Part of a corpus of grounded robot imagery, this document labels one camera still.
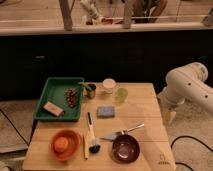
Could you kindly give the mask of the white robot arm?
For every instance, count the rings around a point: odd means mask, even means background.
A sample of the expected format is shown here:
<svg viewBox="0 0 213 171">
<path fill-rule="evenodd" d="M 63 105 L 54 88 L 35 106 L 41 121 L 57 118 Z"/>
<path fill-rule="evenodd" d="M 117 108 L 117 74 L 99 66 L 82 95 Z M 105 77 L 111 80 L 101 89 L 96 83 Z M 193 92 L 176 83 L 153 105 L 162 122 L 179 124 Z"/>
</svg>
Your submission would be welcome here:
<svg viewBox="0 0 213 171">
<path fill-rule="evenodd" d="M 193 62 L 167 73 L 166 86 L 157 95 L 165 126 L 173 121 L 176 116 L 175 109 L 186 99 L 213 115 L 213 87 L 205 84 L 207 78 L 208 70 L 200 62 Z"/>
</svg>

